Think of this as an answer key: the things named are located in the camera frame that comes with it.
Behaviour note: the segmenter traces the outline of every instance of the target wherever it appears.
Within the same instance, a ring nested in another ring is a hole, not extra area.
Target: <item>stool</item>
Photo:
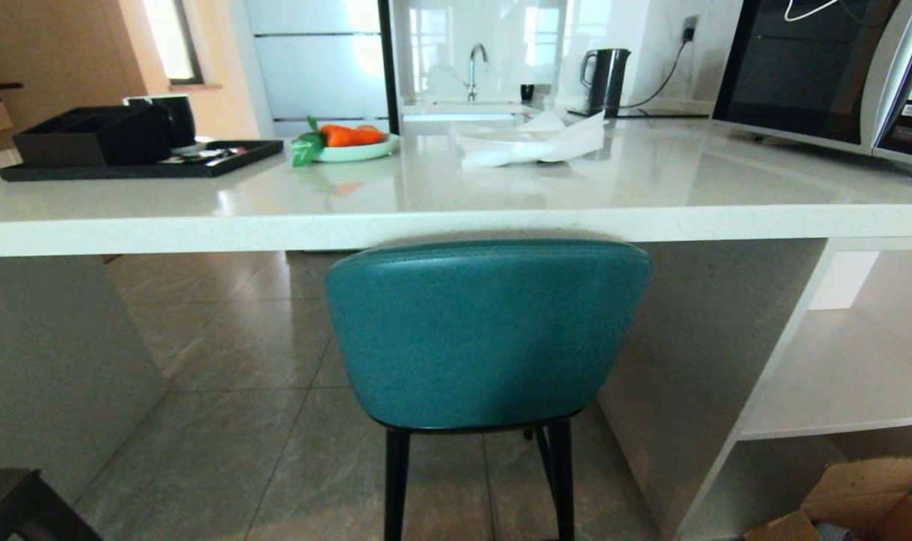
[[[38,470],[0,469],[0,541],[101,541]]]
[[[573,541],[569,418],[604,383],[649,275],[645,251],[598,240],[433,243],[333,264],[346,372],[387,428],[387,541],[402,537],[411,434],[515,429],[538,436],[559,537]]]

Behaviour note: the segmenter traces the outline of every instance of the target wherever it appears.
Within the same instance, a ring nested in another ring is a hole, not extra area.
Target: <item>power cord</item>
[[[845,13],[847,13],[847,15],[854,22],[856,22],[857,24],[859,24],[862,27],[877,28],[877,27],[880,27],[880,26],[883,26],[884,24],[886,24],[886,20],[883,20],[876,24],[870,24],[867,21],[860,20],[860,17],[858,17],[857,14],[855,14],[850,9],[850,7],[847,6],[847,3],[845,3],[844,0],[830,0],[829,2],[822,4],[818,8],[814,8],[813,10],[807,11],[807,13],[805,13],[803,15],[796,15],[796,17],[790,17],[790,11],[793,10],[793,0],[789,0],[789,2],[787,2],[787,10],[784,11],[784,13],[783,13],[783,20],[785,20],[787,22],[796,22],[796,21],[800,21],[800,20],[805,20],[805,18],[809,17],[810,15],[817,14],[820,11],[823,11],[823,10],[829,8],[830,6],[833,6],[834,4],[840,4],[840,7],[844,9]]]
[[[673,66],[672,66],[672,68],[669,69],[669,75],[666,75],[666,79],[663,79],[662,85],[660,85],[659,89],[656,89],[656,92],[653,92],[652,96],[649,96],[648,98],[646,98],[645,100],[642,100],[639,103],[634,103],[632,105],[621,105],[620,109],[632,109],[632,107],[639,107],[641,105],[646,105],[647,103],[652,102],[653,98],[658,96],[659,93],[662,92],[663,89],[666,88],[666,83],[669,82],[669,78],[672,77],[673,72],[676,71],[676,65],[679,64],[679,62],[680,62],[680,55],[683,54],[683,48],[686,47],[687,44],[689,44],[689,41],[684,41],[683,44],[680,44],[679,51],[676,51],[676,58],[673,59]]]

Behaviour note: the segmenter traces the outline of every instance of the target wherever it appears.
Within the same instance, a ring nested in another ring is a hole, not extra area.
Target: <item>kitchen island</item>
[[[651,291],[600,403],[668,538],[727,538],[775,518],[848,456],[830,438],[912,428],[912,332],[888,325],[912,311],[868,300],[912,298],[912,280],[888,280],[912,277],[906,171],[706,120],[620,121],[604,150],[563,164],[462,171],[459,158],[449,137],[418,136],[397,156],[297,171],[277,156],[215,179],[0,179],[0,464],[36,460],[62,470],[57,487],[81,490],[164,390],[98,258],[81,256],[460,236],[651,251]],[[2,152],[0,168],[17,160]],[[881,250],[851,309],[808,310],[840,275],[835,261]],[[893,346],[827,353],[874,329]],[[857,390],[806,393],[807,374],[840,372],[835,362],[865,363],[889,400],[853,411],[836,403]],[[790,472],[790,456],[806,459]],[[768,495],[749,497],[759,483]]]

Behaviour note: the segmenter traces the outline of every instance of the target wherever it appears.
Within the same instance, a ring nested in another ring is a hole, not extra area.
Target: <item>floor tile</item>
[[[133,304],[129,306],[136,328],[163,376],[172,373],[172,361],[183,347],[213,315],[213,305],[193,304]]]
[[[572,420],[576,538],[652,541],[661,538],[620,446],[595,403]],[[487,434],[497,539],[555,538],[556,514],[539,449],[521,432]]]
[[[314,388],[324,387],[349,387],[349,374],[343,366],[343,354],[339,351],[336,337],[326,346],[326,354],[322,357],[319,372],[313,380]]]
[[[309,391],[247,541],[382,538],[385,431],[349,389]],[[414,436],[407,539],[490,539],[482,438]]]
[[[213,311],[174,361],[172,389],[310,386],[331,336],[322,301],[237,301]]]
[[[350,252],[275,252],[236,292],[236,299],[323,298],[329,267]]]
[[[127,305],[225,301],[273,252],[124,255],[109,275]]]
[[[167,394],[76,509],[105,539],[241,541],[303,393]]]

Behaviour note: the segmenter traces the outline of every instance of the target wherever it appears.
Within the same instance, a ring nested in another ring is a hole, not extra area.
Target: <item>black kettle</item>
[[[594,49],[583,57],[583,68],[580,68],[579,80],[590,89],[587,113],[596,114],[601,110],[606,117],[617,116],[620,110],[620,95],[624,91],[624,73],[627,71],[628,49]],[[586,67],[590,58],[596,58],[593,68],[593,81],[586,80]]]

